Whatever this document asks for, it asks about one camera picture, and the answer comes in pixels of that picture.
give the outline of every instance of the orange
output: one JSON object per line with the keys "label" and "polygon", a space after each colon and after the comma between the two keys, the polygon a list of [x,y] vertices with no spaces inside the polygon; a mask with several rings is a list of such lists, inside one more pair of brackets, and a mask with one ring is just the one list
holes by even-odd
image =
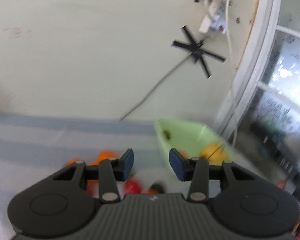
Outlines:
{"label": "orange", "polygon": [[97,160],[94,160],[93,162],[90,162],[89,166],[91,166],[91,165],[98,165]]}
{"label": "orange", "polygon": [[64,166],[69,166],[72,163],[75,163],[76,161],[80,161],[80,160],[82,160],[82,159],[81,158],[73,158],[73,159],[69,160],[68,162],[66,162]]}
{"label": "orange", "polygon": [[178,149],[178,152],[186,159],[188,159],[188,154],[184,151],[184,150],[181,150],[181,149]]}
{"label": "orange", "polygon": [[111,150],[103,150],[98,154],[98,157],[96,158],[96,160],[94,161],[94,165],[98,165],[99,162],[105,160],[105,159],[109,159],[109,158],[116,158],[119,159],[119,156]]}
{"label": "orange", "polygon": [[144,192],[144,194],[157,194],[158,192],[155,189],[148,189]]}

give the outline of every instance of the white window frame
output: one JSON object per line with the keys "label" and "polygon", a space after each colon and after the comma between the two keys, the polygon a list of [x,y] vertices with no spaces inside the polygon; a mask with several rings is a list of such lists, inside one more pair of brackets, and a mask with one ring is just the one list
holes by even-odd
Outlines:
{"label": "white window frame", "polygon": [[[266,34],[264,36],[260,52],[258,54],[257,60],[254,62],[252,59],[253,54],[256,53],[256,48],[258,48],[258,45],[255,45],[255,48],[253,46],[250,46],[246,48],[244,53],[245,57],[251,57],[251,61],[249,64],[254,64],[254,68],[251,72],[251,76],[245,86],[244,79],[242,78],[243,74],[247,75],[249,74],[249,68],[244,65],[244,62],[242,62],[242,65],[240,66],[240,69],[236,75],[236,78],[234,80],[235,84],[240,84],[236,87],[234,87],[235,95],[236,95],[236,102],[237,102],[237,116],[242,117],[247,109],[249,107],[250,102],[254,96],[254,93],[257,88],[266,91],[268,93],[271,93],[275,98],[283,101],[287,105],[293,108],[294,111],[296,111],[298,114],[300,114],[300,106],[296,103],[294,103],[292,100],[290,100],[287,96],[279,94],[276,89],[273,89],[269,87],[267,84],[261,81],[261,78],[263,76],[263,73],[266,68],[266,63],[268,61],[268,58],[271,53],[272,44],[274,42],[274,36],[275,33],[282,32],[289,35],[292,35],[296,38],[300,39],[300,32],[292,30],[290,28],[278,25],[278,18],[279,18],[279,11],[280,11],[280,5],[281,0],[260,0],[257,17],[256,17],[256,23],[253,27],[253,31],[256,34],[258,33],[258,30],[262,29],[262,26],[258,22],[259,20],[265,20],[266,19],[266,11],[265,8],[271,7],[270,10],[270,17],[269,21],[267,22],[267,28],[266,28]],[[244,87],[244,92],[240,94],[240,87]],[[213,124],[213,128],[225,139],[228,139],[233,130],[235,125],[239,125],[240,120],[237,120],[237,123],[234,120],[233,113],[231,111],[231,97],[228,94],[226,100],[224,101],[220,111],[218,112],[218,115],[216,117],[216,120]]]}

